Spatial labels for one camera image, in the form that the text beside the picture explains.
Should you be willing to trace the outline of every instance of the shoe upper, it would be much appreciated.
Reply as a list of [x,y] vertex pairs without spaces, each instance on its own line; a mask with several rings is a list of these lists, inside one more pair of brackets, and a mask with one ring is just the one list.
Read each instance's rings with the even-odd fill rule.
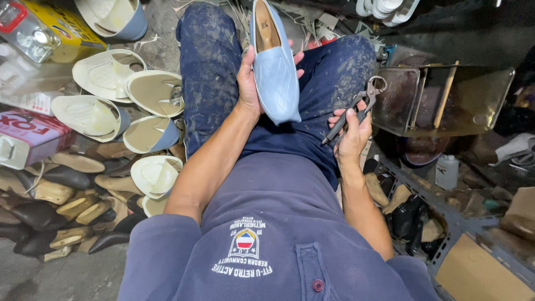
[[[253,12],[258,1],[253,4]],[[287,121],[300,122],[299,115],[299,82],[293,60],[292,50],[279,15],[267,4],[281,45],[256,54],[253,63],[258,98],[266,115],[275,123]],[[255,14],[250,21],[251,44],[256,49]]]

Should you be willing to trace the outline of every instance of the navy polo shirt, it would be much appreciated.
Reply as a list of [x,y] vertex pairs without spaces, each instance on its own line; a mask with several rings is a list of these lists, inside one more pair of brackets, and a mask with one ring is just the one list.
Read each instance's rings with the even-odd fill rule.
[[119,300],[435,300],[425,264],[385,262],[344,219],[310,160],[238,161],[199,225],[157,215],[132,231]]

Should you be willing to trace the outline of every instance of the metal tool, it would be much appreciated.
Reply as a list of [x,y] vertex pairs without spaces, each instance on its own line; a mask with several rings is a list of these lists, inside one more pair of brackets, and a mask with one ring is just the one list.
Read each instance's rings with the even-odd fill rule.
[[[375,85],[373,83],[374,80],[381,80],[382,88],[375,88]],[[366,91],[360,91],[357,95],[353,96],[353,102],[347,109],[354,108],[361,99],[367,97],[369,99],[368,106],[366,107],[366,109],[361,110],[357,113],[358,122],[363,122],[366,118],[366,114],[368,114],[368,112],[371,110],[371,107],[376,102],[375,96],[379,93],[384,92],[386,88],[388,88],[388,84],[386,83],[386,80],[384,78],[380,76],[372,76],[368,80]],[[346,124],[347,109],[342,113],[342,115],[340,115],[340,119],[338,119],[338,121],[334,124],[333,128],[325,136],[325,139],[323,139],[322,141],[322,145],[331,142],[334,137],[336,137],[338,132],[340,132],[340,130],[344,127],[344,125]]]

